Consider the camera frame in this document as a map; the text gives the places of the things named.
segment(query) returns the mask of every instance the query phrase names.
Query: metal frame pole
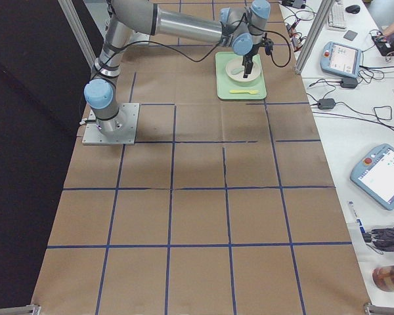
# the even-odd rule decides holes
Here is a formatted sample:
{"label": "metal frame pole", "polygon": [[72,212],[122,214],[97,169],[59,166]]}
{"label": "metal frame pole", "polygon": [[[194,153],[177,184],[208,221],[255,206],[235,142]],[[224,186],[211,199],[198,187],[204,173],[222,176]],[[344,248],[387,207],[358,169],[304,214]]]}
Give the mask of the metal frame pole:
{"label": "metal frame pole", "polygon": [[58,0],[64,15],[66,16],[67,22],[69,23],[74,36],[79,43],[80,49],[85,56],[85,59],[90,67],[92,67],[95,61],[95,53],[93,52],[91,43],[87,38],[85,29],[83,28],[80,18],[77,15],[77,11],[72,3],[72,0]]}
{"label": "metal frame pole", "polygon": [[394,315],[394,307],[379,307],[372,304],[365,304],[366,315]]}
{"label": "metal frame pole", "polygon": [[328,13],[330,12],[330,9],[333,6],[334,2],[335,0],[321,1],[320,8],[318,9],[313,25],[311,26],[311,29],[309,30],[309,33],[307,35],[307,40],[303,44],[301,53],[297,58],[297,62],[295,65],[296,74],[301,74],[303,67],[307,63],[307,60],[311,55],[311,51],[314,48],[315,42],[317,41],[317,38],[320,35],[322,26],[324,25],[326,19],[328,18]]}
{"label": "metal frame pole", "polygon": [[27,305],[21,307],[0,308],[0,315],[39,315],[41,307],[38,305]]}

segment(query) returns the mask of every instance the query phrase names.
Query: computer mouse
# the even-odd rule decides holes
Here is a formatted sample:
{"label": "computer mouse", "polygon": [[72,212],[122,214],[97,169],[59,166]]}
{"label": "computer mouse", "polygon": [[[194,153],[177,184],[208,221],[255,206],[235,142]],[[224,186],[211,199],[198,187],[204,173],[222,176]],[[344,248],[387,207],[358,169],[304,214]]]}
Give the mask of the computer mouse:
{"label": "computer mouse", "polygon": [[345,10],[348,13],[356,14],[356,13],[359,13],[359,11],[361,10],[361,7],[358,5],[349,5],[348,7],[346,7]]}

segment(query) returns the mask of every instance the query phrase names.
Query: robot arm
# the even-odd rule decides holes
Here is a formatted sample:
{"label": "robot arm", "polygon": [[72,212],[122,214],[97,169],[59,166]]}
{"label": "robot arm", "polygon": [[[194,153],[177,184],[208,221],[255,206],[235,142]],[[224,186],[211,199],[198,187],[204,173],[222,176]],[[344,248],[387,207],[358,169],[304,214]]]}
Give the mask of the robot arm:
{"label": "robot arm", "polygon": [[220,21],[161,9],[147,0],[107,0],[112,11],[110,25],[100,56],[92,69],[92,80],[85,87],[97,125],[103,134],[121,133],[124,117],[115,100],[122,52],[132,30],[159,33],[232,47],[243,56],[244,77],[251,74],[252,57],[263,46],[263,31],[270,15],[266,0],[254,0],[250,7],[221,10]]}

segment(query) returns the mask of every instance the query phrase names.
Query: blue joint cap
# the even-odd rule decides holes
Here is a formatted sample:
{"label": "blue joint cap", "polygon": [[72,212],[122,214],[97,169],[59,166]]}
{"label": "blue joint cap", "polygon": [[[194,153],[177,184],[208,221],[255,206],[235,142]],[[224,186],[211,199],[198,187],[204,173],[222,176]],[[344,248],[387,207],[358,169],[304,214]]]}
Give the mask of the blue joint cap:
{"label": "blue joint cap", "polygon": [[101,110],[111,104],[114,95],[111,84],[103,79],[90,81],[86,84],[83,93],[89,105],[96,110]]}
{"label": "blue joint cap", "polygon": [[268,19],[270,16],[270,3],[266,0],[254,0],[251,9],[260,18]]}
{"label": "blue joint cap", "polygon": [[232,49],[238,56],[248,54],[252,49],[252,36],[250,33],[242,33],[232,43]]}
{"label": "blue joint cap", "polygon": [[229,17],[229,11],[230,11],[230,8],[223,8],[223,9],[221,9],[221,12],[219,14],[220,22],[226,24],[226,22],[228,20],[228,17]]}

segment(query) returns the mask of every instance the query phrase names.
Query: touchscreen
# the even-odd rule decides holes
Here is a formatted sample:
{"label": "touchscreen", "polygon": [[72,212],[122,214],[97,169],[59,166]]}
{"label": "touchscreen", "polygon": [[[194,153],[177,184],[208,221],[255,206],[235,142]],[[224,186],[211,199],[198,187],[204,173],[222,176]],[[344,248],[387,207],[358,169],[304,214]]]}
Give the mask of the touchscreen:
{"label": "touchscreen", "polygon": [[358,179],[385,202],[393,202],[394,151],[387,149],[372,168],[366,170]]}
{"label": "touchscreen", "polygon": [[329,67],[349,74],[355,73],[357,50],[341,45],[333,44]]}

